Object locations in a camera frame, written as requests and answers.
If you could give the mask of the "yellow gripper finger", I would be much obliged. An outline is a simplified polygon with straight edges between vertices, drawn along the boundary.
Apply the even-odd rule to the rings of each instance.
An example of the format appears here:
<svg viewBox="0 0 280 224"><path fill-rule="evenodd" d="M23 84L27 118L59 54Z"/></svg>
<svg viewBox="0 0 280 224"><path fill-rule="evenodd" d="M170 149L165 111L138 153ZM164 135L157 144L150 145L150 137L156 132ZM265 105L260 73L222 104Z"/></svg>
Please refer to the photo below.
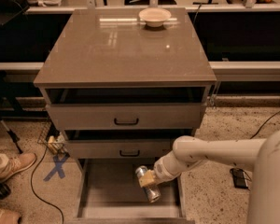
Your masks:
<svg viewBox="0 0 280 224"><path fill-rule="evenodd" d="M140 178L139 185L141 188L155 185L155 176L151 170L147 170Z"/></svg>

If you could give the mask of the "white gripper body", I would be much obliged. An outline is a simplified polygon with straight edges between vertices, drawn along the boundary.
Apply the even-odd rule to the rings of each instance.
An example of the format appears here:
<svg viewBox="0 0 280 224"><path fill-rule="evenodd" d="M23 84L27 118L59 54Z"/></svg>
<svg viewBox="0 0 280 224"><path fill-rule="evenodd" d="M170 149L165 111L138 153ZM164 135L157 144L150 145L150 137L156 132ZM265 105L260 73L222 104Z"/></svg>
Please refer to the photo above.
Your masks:
<svg viewBox="0 0 280 224"><path fill-rule="evenodd" d="M153 167L155 182L157 184L169 182L181 176L182 173L190 171L205 164L205 161L182 161L173 151L159 158Z"/></svg>

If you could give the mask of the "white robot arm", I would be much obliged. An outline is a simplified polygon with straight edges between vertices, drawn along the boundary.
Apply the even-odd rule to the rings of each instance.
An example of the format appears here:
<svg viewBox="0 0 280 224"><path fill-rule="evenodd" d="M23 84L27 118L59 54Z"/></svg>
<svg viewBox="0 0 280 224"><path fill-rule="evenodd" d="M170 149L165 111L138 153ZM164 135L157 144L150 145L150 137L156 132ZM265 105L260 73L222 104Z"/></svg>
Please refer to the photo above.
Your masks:
<svg viewBox="0 0 280 224"><path fill-rule="evenodd" d="M246 224L280 224L280 131L266 139L204 141L181 136L173 149L138 177L142 188L171 181L203 161L253 174Z"/></svg>

